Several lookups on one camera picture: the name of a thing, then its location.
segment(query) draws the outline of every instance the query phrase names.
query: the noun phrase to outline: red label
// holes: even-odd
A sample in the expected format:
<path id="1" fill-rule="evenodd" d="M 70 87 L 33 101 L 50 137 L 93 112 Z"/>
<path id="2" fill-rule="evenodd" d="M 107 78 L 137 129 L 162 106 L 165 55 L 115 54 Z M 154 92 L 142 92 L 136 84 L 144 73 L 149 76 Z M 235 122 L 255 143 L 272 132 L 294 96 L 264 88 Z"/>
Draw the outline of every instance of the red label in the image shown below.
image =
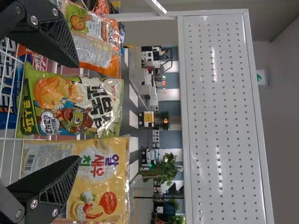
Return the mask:
<path id="1" fill-rule="evenodd" d="M 110 215 L 113 213 L 117 206 L 117 198 L 115 194 L 110 191 L 103 194 L 99 205 L 103 207 L 106 214 Z"/>

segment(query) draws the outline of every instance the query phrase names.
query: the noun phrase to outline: shrimp illustration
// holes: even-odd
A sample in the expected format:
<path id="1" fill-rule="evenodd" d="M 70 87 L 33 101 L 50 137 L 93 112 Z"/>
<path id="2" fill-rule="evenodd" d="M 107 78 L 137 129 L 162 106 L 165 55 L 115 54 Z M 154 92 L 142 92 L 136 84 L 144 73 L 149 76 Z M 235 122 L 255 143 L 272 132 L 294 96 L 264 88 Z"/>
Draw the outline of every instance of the shrimp illustration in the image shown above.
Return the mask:
<path id="1" fill-rule="evenodd" d="M 93 203 L 86 203 L 83 206 L 83 212 L 86 214 L 86 219 L 95 219 L 95 218 L 100 217 L 103 214 L 103 212 L 95 214 L 95 215 L 88 213 L 92 209 L 93 209 Z"/>

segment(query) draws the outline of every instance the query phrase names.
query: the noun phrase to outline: cartoon face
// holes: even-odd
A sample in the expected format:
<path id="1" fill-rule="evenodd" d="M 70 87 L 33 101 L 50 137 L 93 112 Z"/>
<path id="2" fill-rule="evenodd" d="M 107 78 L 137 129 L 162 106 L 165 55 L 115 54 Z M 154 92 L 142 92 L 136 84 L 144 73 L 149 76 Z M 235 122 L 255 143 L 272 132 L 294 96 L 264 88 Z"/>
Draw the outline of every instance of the cartoon face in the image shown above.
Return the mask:
<path id="1" fill-rule="evenodd" d="M 64 128 L 72 134 L 77 134 L 85 128 L 93 125 L 93 119 L 88 116 L 91 108 L 68 108 L 62 110 L 64 120 L 61 120 Z"/>
<path id="2" fill-rule="evenodd" d="M 69 127 L 79 127 L 82 125 L 84 110 L 80 108 L 76 109 L 66 109 L 64 111 L 65 121 Z"/>
<path id="3" fill-rule="evenodd" d="M 71 27 L 74 30 L 83 30 L 85 28 L 85 22 L 83 18 L 77 16 L 77 15 L 72 15 L 71 16 Z"/>

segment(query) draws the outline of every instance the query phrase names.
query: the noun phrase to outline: green plant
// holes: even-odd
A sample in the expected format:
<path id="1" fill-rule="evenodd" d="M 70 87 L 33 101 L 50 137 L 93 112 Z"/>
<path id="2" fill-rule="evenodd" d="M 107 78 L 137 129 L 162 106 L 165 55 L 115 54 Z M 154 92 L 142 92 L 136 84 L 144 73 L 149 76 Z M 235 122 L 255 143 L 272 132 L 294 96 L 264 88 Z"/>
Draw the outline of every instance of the green plant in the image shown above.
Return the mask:
<path id="1" fill-rule="evenodd" d="M 173 155 L 172 153 L 165 153 L 163 158 L 165 157 L 167 157 L 168 161 L 161 161 L 147 171 L 140 171 L 139 174 L 141 174 L 143 177 L 150 176 L 158 179 L 158 185 L 166 182 L 167 186 L 171 186 L 172 180 L 178 173 L 178 168 L 175 166 L 177 156 Z"/>
<path id="2" fill-rule="evenodd" d="M 174 198 L 169 199 L 168 202 L 174 203 L 174 211 L 177 212 L 179 209 L 179 203 Z"/>
<path id="3" fill-rule="evenodd" d="M 171 216 L 168 224 L 185 224 L 184 216 Z"/>

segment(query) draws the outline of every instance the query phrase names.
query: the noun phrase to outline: green snack bag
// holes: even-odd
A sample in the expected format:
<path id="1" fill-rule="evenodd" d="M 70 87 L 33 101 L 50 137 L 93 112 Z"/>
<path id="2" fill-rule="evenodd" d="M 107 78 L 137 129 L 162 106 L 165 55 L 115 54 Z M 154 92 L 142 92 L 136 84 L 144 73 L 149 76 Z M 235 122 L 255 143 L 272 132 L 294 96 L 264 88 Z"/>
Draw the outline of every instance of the green snack bag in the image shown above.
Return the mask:
<path id="1" fill-rule="evenodd" d="M 119 135 L 124 82 L 83 76 L 61 76 L 25 66 L 17 137 Z"/>

